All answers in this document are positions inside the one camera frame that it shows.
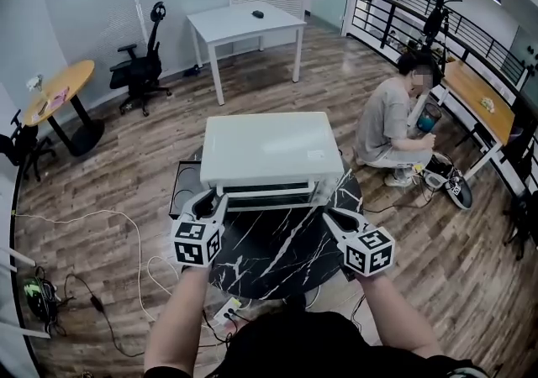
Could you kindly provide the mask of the black headrest office chair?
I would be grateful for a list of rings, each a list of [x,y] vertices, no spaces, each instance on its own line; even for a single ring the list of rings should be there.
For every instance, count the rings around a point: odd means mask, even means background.
[[[159,76],[162,73],[161,58],[159,56],[160,42],[156,40],[159,24],[166,16],[166,8],[162,1],[155,3],[150,20],[153,22],[150,38],[145,56],[138,57],[134,52],[137,44],[125,45],[118,48],[118,52],[127,52],[130,59],[109,68],[112,77],[109,87],[113,90],[122,87],[128,88],[128,97],[119,106],[121,115],[131,109],[132,103],[139,101],[142,113],[149,115],[147,103],[151,93],[164,92],[168,97],[171,91],[168,87],[161,87]]]

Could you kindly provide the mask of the white toaster oven housing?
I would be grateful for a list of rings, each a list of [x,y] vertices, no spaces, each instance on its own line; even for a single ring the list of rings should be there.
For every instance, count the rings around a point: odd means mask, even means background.
[[[326,205],[344,175],[324,112],[210,117],[200,182],[206,188],[315,181]]]

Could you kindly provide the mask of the black marble round table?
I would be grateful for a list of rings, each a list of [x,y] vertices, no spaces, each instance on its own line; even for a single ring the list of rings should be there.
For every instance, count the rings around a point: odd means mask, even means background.
[[[341,270],[342,253],[322,215],[324,207],[228,212],[223,248],[211,285],[235,297],[298,296]]]

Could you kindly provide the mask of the rectangular wooden white-legged table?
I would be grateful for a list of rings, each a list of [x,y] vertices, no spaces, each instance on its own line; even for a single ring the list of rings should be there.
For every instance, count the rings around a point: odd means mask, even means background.
[[[445,76],[440,85],[432,89],[432,93],[439,104],[448,102],[462,106],[493,138],[491,149],[486,150],[480,160],[467,170],[464,178],[470,180],[490,162],[496,165],[505,180],[517,190],[520,181],[513,167],[507,161],[500,161],[500,150],[508,144],[514,122],[514,113],[505,100],[462,61],[453,61],[446,65]],[[480,104],[483,97],[493,100],[494,113],[489,113]]]

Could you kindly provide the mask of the blue mesh waste bin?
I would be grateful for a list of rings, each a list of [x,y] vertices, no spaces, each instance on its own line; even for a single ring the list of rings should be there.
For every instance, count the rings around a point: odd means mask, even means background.
[[[428,134],[433,130],[441,117],[440,108],[436,104],[427,102],[418,116],[416,127],[421,132]]]

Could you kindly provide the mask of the person's right forearm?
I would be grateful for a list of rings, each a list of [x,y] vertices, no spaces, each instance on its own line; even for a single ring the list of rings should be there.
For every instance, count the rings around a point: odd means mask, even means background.
[[[404,349],[421,357],[442,355],[440,344],[426,319],[384,274],[360,276],[367,304],[384,345]]]

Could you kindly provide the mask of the white rectangular desk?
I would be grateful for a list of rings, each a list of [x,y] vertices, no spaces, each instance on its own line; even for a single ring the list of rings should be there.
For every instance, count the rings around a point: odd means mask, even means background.
[[[251,13],[262,11],[264,18],[255,18]],[[224,94],[221,85],[216,48],[236,41],[257,38],[259,46],[264,46],[266,34],[280,30],[292,30],[296,34],[296,49],[293,65],[292,81],[297,83],[300,75],[302,57],[303,32],[306,23],[286,11],[276,8],[270,3],[248,2],[232,4],[224,8],[216,8],[200,13],[189,14],[193,48],[197,65],[203,66],[199,40],[207,45],[211,73],[218,104],[224,105]]]

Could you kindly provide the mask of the person's black clothing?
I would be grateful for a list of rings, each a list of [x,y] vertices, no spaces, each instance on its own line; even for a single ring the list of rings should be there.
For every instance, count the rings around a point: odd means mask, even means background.
[[[488,378],[470,360],[370,345],[337,312],[277,312],[247,323],[205,378]]]

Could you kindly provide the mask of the round wooden pedestal table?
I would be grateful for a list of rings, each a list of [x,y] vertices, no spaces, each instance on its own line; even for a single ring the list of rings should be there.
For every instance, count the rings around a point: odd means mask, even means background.
[[[78,97],[78,93],[90,81],[94,70],[95,62],[93,60],[82,60],[68,66],[64,71],[48,80],[43,84],[43,92],[33,96],[23,115],[23,124],[35,126],[44,121],[48,122],[70,154],[75,157],[83,156],[91,151],[103,136],[104,122],[100,119],[90,118]],[[58,108],[52,108],[49,104],[50,98],[67,87],[69,94],[64,103]],[[82,126],[71,137],[66,134],[54,118],[54,114],[67,103],[73,106],[82,122]]]

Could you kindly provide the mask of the black metal railing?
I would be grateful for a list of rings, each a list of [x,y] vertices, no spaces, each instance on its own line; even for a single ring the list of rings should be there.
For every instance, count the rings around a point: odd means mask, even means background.
[[[434,0],[356,0],[352,25],[381,45],[401,52],[410,41],[417,44],[426,41],[423,27],[434,7]],[[475,60],[503,83],[496,90],[507,92],[505,100],[513,96],[521,101],[516,82],[525,73],[514,55],[466,17],[450,8],[441,10],[448,15],[441,21],[434,44],[448,56],[467,64]]]

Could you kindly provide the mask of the black hanging bag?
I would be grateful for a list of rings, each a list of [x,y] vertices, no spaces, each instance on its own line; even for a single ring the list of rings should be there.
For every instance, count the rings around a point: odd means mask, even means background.
[[[441,25],[443,24],[444,18],[448,13],[449,11],[446,8],[440,9],[439,7],[435,7],[432,10],[430,16],[426,19],[423,28],[423,34],[427,39],[433,39],[436,37],[440,31]]]

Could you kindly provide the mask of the black rectangular box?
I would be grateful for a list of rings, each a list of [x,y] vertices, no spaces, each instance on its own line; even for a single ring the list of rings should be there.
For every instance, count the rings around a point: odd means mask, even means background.
[[[200,170],[201,162],[199,160],[181,160],[179,162],[169,208],[171,219],[178,219],[185,203],[204,191],[200,182]]]

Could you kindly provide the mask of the white glass oven door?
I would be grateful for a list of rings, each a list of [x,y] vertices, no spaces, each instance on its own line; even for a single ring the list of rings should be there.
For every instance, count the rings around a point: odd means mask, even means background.
[[[315,181],[217,186],[216,193],[219,197],[228,197],[228,210],[231,212],[317,207],[326,203],[326,195]]]

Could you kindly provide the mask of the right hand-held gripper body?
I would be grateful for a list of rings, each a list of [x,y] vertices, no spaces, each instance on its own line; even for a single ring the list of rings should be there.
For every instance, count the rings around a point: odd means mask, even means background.
[[[395,257],[395,240],[385,228],[375,228],[347,237],[337,244],[348,274],[374,276],[390,268]]]

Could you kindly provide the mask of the green black device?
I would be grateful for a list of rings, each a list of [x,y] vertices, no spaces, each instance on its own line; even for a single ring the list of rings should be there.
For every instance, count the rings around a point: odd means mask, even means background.
[[[45,279],[31,277],[24,280],[23,289],[30,311],[48,328],[57,319],[55,287]]]

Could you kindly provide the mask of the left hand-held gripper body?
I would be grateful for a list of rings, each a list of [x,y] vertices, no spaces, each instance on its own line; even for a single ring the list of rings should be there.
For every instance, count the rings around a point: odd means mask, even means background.
[[[210,267],[222,249],[224,226],[182,214],[171,227],[176,260],[190,267]]]

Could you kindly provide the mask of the white power strip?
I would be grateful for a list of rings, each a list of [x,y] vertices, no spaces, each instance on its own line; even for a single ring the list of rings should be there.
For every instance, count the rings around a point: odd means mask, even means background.
[[[228,317],[231,316],[231,312],[236,312],[240,309],[242,303],[235,297],[231,297],[215,314],[214,320],[220,325],[225,325],[228,322]]]

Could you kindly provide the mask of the person's left forearm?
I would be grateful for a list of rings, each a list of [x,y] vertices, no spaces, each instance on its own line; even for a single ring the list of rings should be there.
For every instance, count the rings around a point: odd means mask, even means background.
[[[190,267],[151,328],[144,378],[192,378],[198,356],[209,269]]]

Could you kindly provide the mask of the black oval board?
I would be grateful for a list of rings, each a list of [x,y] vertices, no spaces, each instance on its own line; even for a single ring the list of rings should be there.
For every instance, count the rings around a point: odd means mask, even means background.
[[[424,170],[424,179],[433,191],[444,190],[462,210],[472,207],[472,192],[462,173],[453,165],[434,165],[431,161]]]

